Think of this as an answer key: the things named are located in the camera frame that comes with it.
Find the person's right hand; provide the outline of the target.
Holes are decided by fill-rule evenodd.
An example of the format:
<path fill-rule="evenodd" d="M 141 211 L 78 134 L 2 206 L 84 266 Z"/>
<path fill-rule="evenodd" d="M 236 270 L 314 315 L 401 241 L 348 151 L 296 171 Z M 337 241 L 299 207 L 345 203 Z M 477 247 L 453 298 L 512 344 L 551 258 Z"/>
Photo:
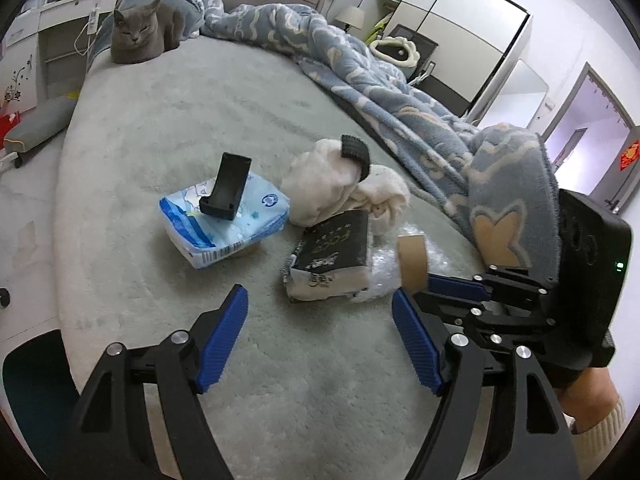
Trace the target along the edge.
<path fill-rule="evenodd" d="M 574 419 L 578 434 L 594 428 L 608 417 L 618 393 L 607 367 L 589 367 L 564 389 L 555 389 L 562 411 Z"/>

